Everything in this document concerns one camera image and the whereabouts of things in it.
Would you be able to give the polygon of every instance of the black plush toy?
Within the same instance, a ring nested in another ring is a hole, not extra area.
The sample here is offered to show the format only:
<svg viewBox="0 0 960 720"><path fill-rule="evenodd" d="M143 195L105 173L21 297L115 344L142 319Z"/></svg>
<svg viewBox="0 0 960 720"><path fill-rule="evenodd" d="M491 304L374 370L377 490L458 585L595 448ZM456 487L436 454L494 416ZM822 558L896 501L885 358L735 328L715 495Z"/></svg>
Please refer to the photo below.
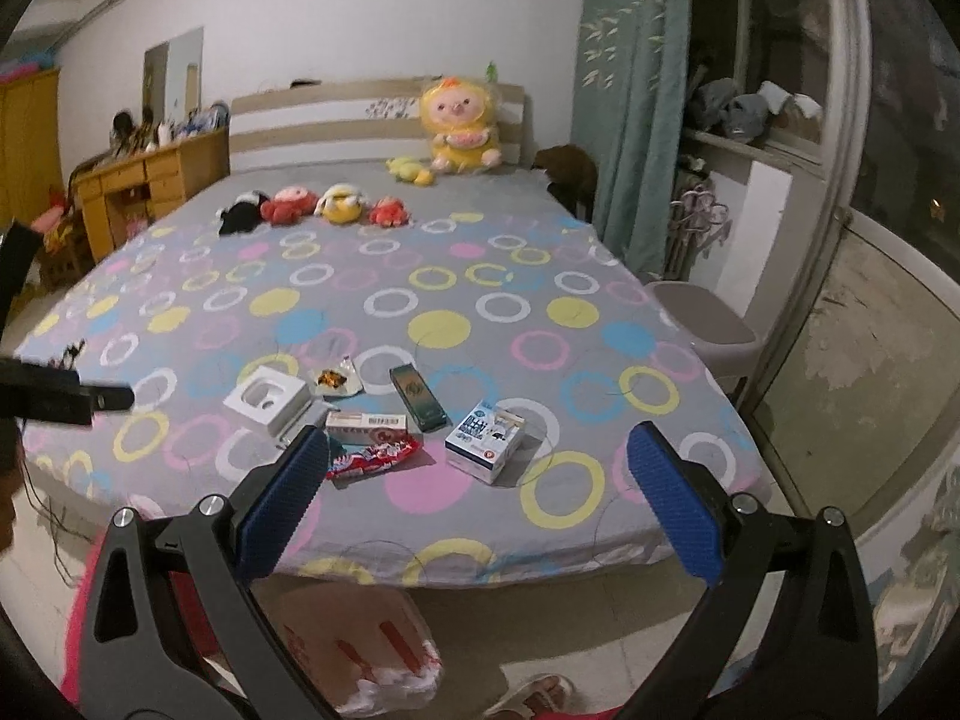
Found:
<svg viewBox="0 0 960 720"><path fill-rule="evenodd" d="M263 221L260 215L260 206L270 199L262 191L245 191L237 197L236 202L229 208L222 208L217 212L221 220L220 234L233 235L239 232L253 232Z"/></svg>

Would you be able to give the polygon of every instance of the sandal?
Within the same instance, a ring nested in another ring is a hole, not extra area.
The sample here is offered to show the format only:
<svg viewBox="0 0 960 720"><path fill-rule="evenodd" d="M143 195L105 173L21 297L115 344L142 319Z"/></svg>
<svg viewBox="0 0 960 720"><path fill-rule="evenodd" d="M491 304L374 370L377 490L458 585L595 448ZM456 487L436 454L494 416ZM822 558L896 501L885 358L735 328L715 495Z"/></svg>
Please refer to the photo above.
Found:
<svg viewBox="0 0 960 720"><path fill-rule="evenodd" d="M558 688L560 692L563 693L563 699L560 702L555 701L546 690L541 689L538 685L541 680L545 680L548 677L553 677L558 680ZM531 677L516 690L507 693L496 704L487 709L487 711L483 713L483 717L493 717L494 714L504 712L505 710L506 712L518 714L521 718L524 718L524 720L528 720L528 718L536 715L536 712L526 704L527 700L533 696L536 696L536 699L538 699L544 707L549 707L550 712L563 712L573 697L573 692L573 683L566 677L560 674L538 674Z"/></svg>

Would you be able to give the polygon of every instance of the silver bolt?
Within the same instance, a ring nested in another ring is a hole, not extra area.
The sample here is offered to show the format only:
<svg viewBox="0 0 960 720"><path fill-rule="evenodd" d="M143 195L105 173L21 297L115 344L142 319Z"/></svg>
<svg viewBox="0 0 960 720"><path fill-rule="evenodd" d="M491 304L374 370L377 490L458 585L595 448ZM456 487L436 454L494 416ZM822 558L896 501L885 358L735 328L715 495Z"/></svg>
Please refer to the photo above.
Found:
<svg viewBox="0 0 960 720"><path fill-rule="evenodd" d="M133 509L120 509L113 516L113 523L118 528L126 528L131 522L133 522Z"/></svg>
<svg viewBox="0 0 960 720"><path fill-rule="evenodd" d="M733 509L735 509L738 514L756 514L759 508L760 504L757 503L757 498L754 498L752 495L739 493L733 496Z"/></svg>
<svg viewBox="0 0 960 720"><path fill-rule="evenodd" d="M208 495L200 501L200 513L204 517L213 517L224 510L224 498L222 495Z"/></svg>
<svg viewBox="0 0 960 720"><path fill-rule="evenodd" d="M837 509L835 506L827 506L824 509L824 522L827 525L832 525L834 528L839 528L847 521L847 518L843 516L843 512L840 509Z"/></svg>

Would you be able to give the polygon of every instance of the headboard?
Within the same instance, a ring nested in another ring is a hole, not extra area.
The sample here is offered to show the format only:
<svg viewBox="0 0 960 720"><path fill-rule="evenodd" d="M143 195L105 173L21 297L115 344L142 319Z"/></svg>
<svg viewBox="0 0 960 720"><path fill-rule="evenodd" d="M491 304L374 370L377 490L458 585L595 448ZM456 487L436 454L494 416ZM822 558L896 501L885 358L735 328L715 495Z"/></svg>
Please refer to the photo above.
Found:
<svg viewBox="0 0 960 720"><path fill-rule="evenodd" d="M419 121L424 79L323 83L237 98L230 108L230 169L430 156ZM498 84L504 162L520 160L523 87Z"/></svg>

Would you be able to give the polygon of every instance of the mirror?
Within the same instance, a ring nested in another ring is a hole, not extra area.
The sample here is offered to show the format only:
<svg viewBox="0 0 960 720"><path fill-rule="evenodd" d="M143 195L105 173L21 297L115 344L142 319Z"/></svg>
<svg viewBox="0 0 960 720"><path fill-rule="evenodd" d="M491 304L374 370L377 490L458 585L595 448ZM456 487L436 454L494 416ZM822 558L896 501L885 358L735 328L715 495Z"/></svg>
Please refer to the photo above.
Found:
<svg viewBox="0 0 960 720"><path fill-rule="evenodd" d="M202 27L144 52L143 104L154 122L183 122L200 107L202 58Z"/></svg>

